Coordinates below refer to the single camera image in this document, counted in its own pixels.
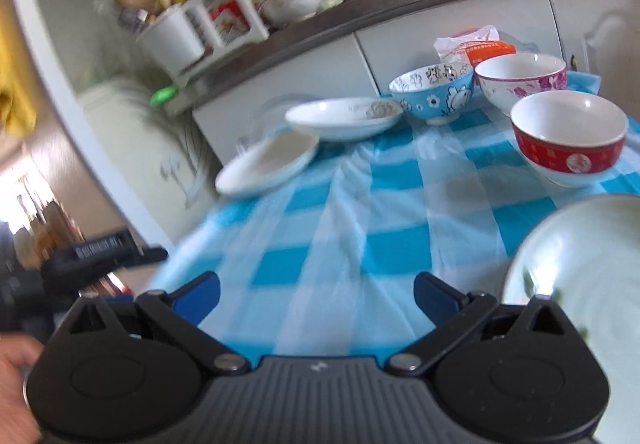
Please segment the blue checkered tablecloth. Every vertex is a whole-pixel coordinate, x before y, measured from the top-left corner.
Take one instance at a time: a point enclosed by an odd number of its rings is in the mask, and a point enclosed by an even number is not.
[[[300,176],[212,212],[149,287],[204,270],[222,283],[200,327],[254,363],[264,354],[376,355],[433,328],[412,286],[432,272],[499,295],[510,258],[542,218],[579,198],[640,192],[640,128],[590,188],[561,188],[517,150],[510,121],[476,94],[447,126],[400,124],[321,146]]]

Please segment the white cabinet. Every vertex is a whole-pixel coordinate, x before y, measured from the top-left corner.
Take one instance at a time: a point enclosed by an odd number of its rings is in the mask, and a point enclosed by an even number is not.
[[[387,93],[396,76],[440,61],[433,48],[436,38],[488,24],[520,50],[561,55],[549,0],[462,0],[369,27],[356,36],[380,91]]]
[[[177,243],[216,204],[216,163],[190,118],[185,119],[191,124],[167,122],[162,112],[148,106],[148,95],[132,81],[115,79],[86,90],[78,102],[114,166]],[[188,138],[191,157],[179,135]]]
[[[600,94],[640,119],[640,0],[551,0],[567,61],[602,77]]]
[[[288,106],[320,98],[376,96],[369,68],[353,36],[311,50],[197,108],[193,117],[226,164],[238,141],[257,140],[283,126]]]

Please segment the human hand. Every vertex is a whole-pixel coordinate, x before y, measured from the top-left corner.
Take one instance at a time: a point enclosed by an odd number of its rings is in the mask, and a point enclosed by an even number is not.
[[[35,444],[40,431],[22,394],[21,368],[33,366],[42,345],[30,336],[0,334],[0,442]]]

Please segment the red bowl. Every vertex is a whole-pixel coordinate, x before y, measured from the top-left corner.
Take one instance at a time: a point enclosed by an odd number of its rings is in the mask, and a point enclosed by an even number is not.
[[[572,90],[540,92],[511,110],[516,141],[527,161],[562,186],[592,185],[620,157],[628,120],[615,104]]]

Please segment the white plate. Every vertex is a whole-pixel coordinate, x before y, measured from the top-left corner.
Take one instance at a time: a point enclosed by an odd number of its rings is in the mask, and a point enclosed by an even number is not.
[[[380,134],[402,117],[402,106],[380,98],[341,98],[299,104],[287,110],[287,124],[322,140],[350,142]]]
[[[640,197],[585,199],[541,222],[516,253],[502,301],[525,304],[532,293],[553,293],[607,374],[597,440],[640,442]]]
[[[318,142],[317,137],[291,131],[262,140],[223,167],[216,190],[235,198],[269,191],[302,172],[316,156]]]

